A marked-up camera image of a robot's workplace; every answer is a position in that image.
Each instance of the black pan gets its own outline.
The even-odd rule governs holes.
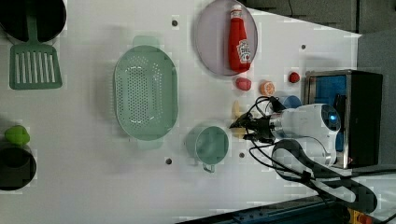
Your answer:
[[[33,1],[36,5],[38,41],[48,42],[55,38],[66,23],[63,0],[1,0],[0,25],[5,32],[22,42],[29,39],[25,1]]]
[[[0,148],[0,190],[25,187],[35,177],[35,158],[18,146],[2,144]]]

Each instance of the red ketchup bottle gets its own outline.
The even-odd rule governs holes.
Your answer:
[[[250,68],[251,53],[240,5],[233,6],[231,10],[228,58],[231,69],[237,73],[246,72]]]

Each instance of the small red object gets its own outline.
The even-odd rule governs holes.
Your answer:
[[[251,88],[251,81],[244,77],[239,77],[235,81],[236,87],[241,91],[249,91]]]
[[[358,221],[361,224],[372,224],[373,223],[373,219],[371,217],[364,215],[364,214],[361,214],[358,216]]]
[[[289,76],[289,82],[291,83],[297,83],[300,81],[300,75],[298,75],[298,73],[291,73]]]

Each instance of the white table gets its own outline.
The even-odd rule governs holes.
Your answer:
[[[234,77],[211,74],[194,51],[193,22],[209,2],[69,0],[67,30],[55,45],[64,79],[59,90],[12,90],[10,43],[0,38],[0,131],[13,123],[28,127],[37,158],[30,186],[0,192],[2,223],[175,223],[315,194],[255,162],[245,141],[233,138],[211,175],[194,165],[183,140],[204,120],[229,125],[233,101],[252,104],[263,79],[300,95],[300,85],[287,82],[291,70],[356,68],[359,36],[251,10],[260,41],[247,73],[253,90],[241,93]],[[112,110],[115,64],[134,36],[147,34],[161,38],[178,71],[177,124],[152,150],[139,149]]]

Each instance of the black cable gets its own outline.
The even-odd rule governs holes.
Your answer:
[[[388,223],[388,222],[390,222],[391,220],[393,220],[394,218],[396,218],[396,213],[393,214],[393,216],[388,217],[386,220],[379,222],[378,224],[385,224],[385,223]]]
[[[396,173],[396,169],[382,169],[382,170],[375,170],[375,171],[358,171],[355,172],[355,174],[345,176],[347,178],[354,178],[354,177],[359,177],[359,176],[367,176],[367,175],[376,175],[380,173]]]
[[[270,99],[270,98],[267,97],[267,96],[261,96],[261,97],[257,98],[255,104],[248,110],[248,113],[250,113],[251,110],[252,110],[254,107],[256,107],[256,108],[259,109],[258,105],[261,104],[262,102],[269,101],[269,99]],[[261,147],[257,146],[257,144],[256,144],[253,140],[251,140],[251,143],[253,144],[254,147],[251,147],[251,148],[248,150],[248,152],[249,152],[249,154],[253,157],[253,159],[254,159],[255,161],[257,161],[258,163],[260,163],[260,164],[262,164],[262,165],[264,165],[264,166],[266,166],[266,167],[269,167],[269,168],[272,168],[272,169],[275,169],[275,170],[278,170],[278,171],[288,172],[288,173],[297,175],[297,176],[299,176],[300,178],[303,178],[303,174],[301,174],[300,172],[297,172],[297,171],[295,171],[295,170],[293,170],[293,169],[290,169],[289,167],[285,166],[284,164],[282,164],[282,163],[280,163],[280,162],[278,162],[278,161],[272,159],[270,156],[268,156],[265,152],[263,152],[263,151],[261,150],[261,148],[263,148],[263,147],[274,146],[274,145],[275,145],[274,143],[273,143],[273,144],[270,144],[270,145],[266,145],[266,146],[261,146]],[[267,164],[267,163],[265,163],[265,162],[263,162],[263,161],[260,161],[260,160],[259,160],[256,156],[254,156],[254,154],[251,152],[253,149],[259,150],[260,153],[261,153],[263,156],[265,156],[268,160],[270,160],[271,162],[275,163],[276,165],[278,165],[278,166],[280,166],[280,167],[282,167],[282,168],[275,167],[275,166],[273,166],[273,165],[270,165],[270,164]]]
[[[268,105],[270,105],[270,103],[268,103],[267,106],[265,107],[265,113],[267,113]]]
[[[293,8],[291,7],[291,2],[290,2],[290,0],[289,0],[289,7],[290,7],[290,11],[291,11],[291,15],[290,15],[290,17],[291,18],[293,18]]]
[[[340,217],[340,215],[338,215],[337,213],[334,212],[334,210],[329,206],[329,204],[326,201],[326,196],[323,194],[318,194],[319,198],[324,202],[324,204],[326,205],[326,208],[330,209],[330,211],[332,212],[332,214],[337,217],[338,219],[340,219],[343,223],[345,223],[345,218],[344,217]]]

